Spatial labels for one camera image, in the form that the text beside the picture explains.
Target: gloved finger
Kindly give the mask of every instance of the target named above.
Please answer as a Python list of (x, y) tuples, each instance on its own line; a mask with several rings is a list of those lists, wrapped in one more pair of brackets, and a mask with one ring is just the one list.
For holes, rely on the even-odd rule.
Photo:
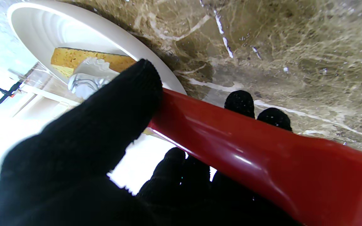
[(185, 152), (170, 149), (157, 164), (150, 180), (144, 183), (137, 197), (149, 204), (176, 206), (180, 201), (179, 185)]
[(257, 120), (293, 132), (290, 118), (281, 110), (271, 107), (258, 115)]
[(255, 118), (254, 101), (249, 92), (237, 90), (227, 96), (224, 108), (240, 113), (244, 116)]
[(205, 163), (189, 155), (182, 169), (181, 192), (183, 201), (192, 204), (204, 200), (209, 193), (210, 169)]

